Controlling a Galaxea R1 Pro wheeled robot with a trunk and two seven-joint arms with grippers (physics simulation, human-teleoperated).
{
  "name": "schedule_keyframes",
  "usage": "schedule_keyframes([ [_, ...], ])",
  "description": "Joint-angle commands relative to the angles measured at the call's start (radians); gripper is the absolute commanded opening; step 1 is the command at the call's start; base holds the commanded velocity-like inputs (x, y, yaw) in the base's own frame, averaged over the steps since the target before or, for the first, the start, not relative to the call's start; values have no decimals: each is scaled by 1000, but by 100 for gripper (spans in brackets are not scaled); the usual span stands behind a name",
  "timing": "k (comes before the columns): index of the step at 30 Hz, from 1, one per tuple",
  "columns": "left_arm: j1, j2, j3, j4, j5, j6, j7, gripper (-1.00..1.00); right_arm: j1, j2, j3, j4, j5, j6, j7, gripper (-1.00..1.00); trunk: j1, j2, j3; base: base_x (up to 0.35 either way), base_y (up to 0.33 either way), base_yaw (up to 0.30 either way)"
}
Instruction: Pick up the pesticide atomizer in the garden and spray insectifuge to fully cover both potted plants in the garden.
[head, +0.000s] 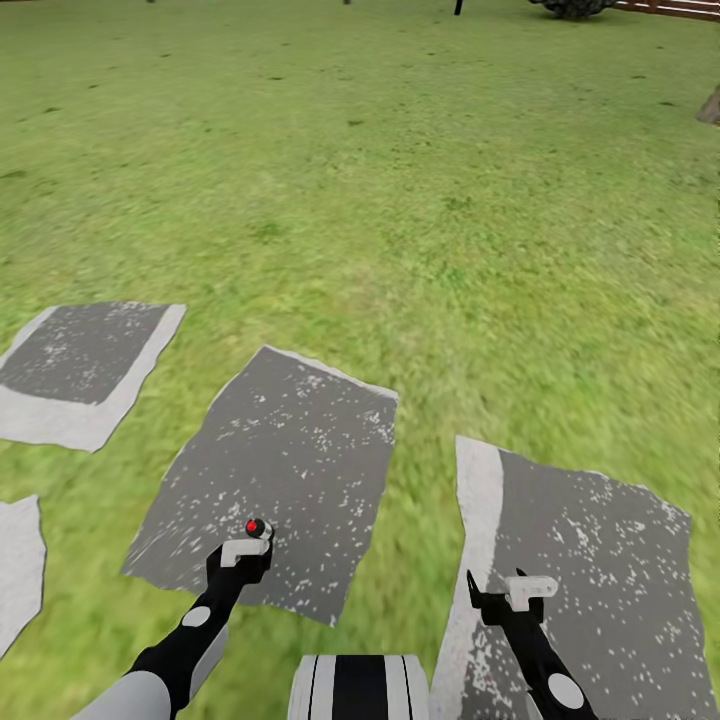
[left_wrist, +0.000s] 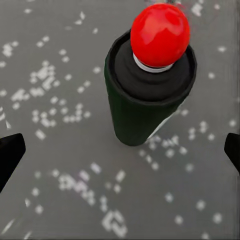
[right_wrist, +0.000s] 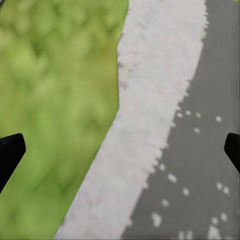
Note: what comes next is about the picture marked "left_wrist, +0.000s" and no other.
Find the insectifuge atomizer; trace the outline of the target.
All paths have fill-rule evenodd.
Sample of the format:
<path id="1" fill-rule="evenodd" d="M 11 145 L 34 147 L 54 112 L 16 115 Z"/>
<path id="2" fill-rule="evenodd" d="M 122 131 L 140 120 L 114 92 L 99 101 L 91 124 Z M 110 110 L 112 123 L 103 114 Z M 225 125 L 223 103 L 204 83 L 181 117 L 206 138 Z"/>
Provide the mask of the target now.
<path id="1" fill-rule="evenodd" d="M 105 58 L 104 78 L 116 137 L 145 143 L 189 96 L 197 59 L 190 25 L 174 0 L 146 0 Z"/>

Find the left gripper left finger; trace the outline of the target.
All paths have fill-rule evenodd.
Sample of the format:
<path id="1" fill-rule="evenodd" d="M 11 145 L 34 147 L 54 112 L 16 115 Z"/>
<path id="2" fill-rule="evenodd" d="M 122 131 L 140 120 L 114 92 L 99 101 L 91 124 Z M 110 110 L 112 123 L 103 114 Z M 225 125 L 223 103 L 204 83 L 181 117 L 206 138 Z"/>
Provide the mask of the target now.
<path id="1" fill-rule="evenodd" d="M 21 133 L 0 138 L 0 192 L 25 154 L 25 142 Z"/>

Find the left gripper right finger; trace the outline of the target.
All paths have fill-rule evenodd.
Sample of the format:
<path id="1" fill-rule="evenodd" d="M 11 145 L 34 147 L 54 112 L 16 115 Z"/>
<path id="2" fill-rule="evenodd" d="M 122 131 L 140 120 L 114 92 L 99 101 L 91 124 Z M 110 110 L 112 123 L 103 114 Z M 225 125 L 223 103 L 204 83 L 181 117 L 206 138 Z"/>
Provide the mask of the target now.
<path id="1" fill-rule="evenodd" d="M 240 135 L 229 133 L 225 141 L 224 150 L 240 173 Z"/>

